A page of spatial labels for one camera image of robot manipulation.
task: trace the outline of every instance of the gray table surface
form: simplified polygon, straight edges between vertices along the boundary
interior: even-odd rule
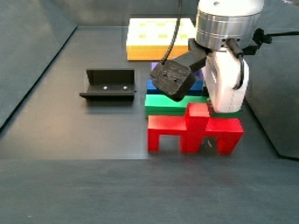
[[[246,104],[229,156],[210,139],[182,155],[172,136],[160,153],[146,153],[150,68],[126,62],[125,35],[121,27],[75,30],[0,134],[2,223],[296,224],[299,164],[276,156]],[[90,67],[136,70],[130,107],[78,97]]]

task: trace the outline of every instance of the blue block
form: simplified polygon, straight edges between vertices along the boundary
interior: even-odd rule
[[[154,87],[153,81],[150,79],[146,80],[145,85],[148,95],[158,95],[161,93],[160,90]],[[196,80],[186,95],[201,95],[201,86],[202,80]]]

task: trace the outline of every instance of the black cable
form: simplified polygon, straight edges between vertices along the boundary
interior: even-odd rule
[[[234,90],[238,90],[242,86],[242,81],[244,81],[244,60],[242,60],[242,56],[238,55],[237,56],[238,59],[238,64],[240,64],[240,71],[238,71],[238,80],[237,80],[237,84],[233,87]]]
[[[269,37],[296,36],[296,35],[299,35],[299,31],[288,31],[288,32],[278,32],[278,33],[266,34],[266,36],[269,36]]]
[[[181,13],[182,13],[182,0],[178,0],[178,11],[177,11],[177,19],[176,19],[174,29],[173,29],[173,33],[172,33],[172,42],[170,42],[170,44],[168,46],[168,50],[160,60],[161,64],[164,64],[164,62],[166,61],[169,54],[172,52],[172,49],[173,49],[173,42],[174,42],[174,39],[177,36],[180,22],[181,22]]]
[[[228,46],[228,49],[230,50],[234,58],[238,60],[240,68],[238,68],[237,84],[232,88],[234,90],[238,90],[241,88],[242,81],[244,81],[244,60],[242,60],[244,53],[242,53],[242,50],[238,48],[237,41],[233,38],[226,39],[226,46]]]

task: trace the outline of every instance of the gray wall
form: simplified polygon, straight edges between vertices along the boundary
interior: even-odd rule
[[[176,16],[177,0],[51,0],[78,25],[128,25],[134,15]],[[194,20],[198,0],[182,0],[181,14]]]
[[[0,0],[0,128],[75,24],[47,0]]]
[[[257,27],[299,32],[299,7],[266,0]],[[246,101],[281,156],[299,158],[299,36],[276,37],[249,59]]]

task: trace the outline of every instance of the green block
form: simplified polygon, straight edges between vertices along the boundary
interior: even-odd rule
[[[238,118],[241,110],[234,113],[209,113],[210,117],[221,117],[221,118]]]
[[[206,102],[206,97],[185,95],[181,101],[170,100],[162,94],[146,94],[144,98],[144,114],[182,116],[189,102]]]

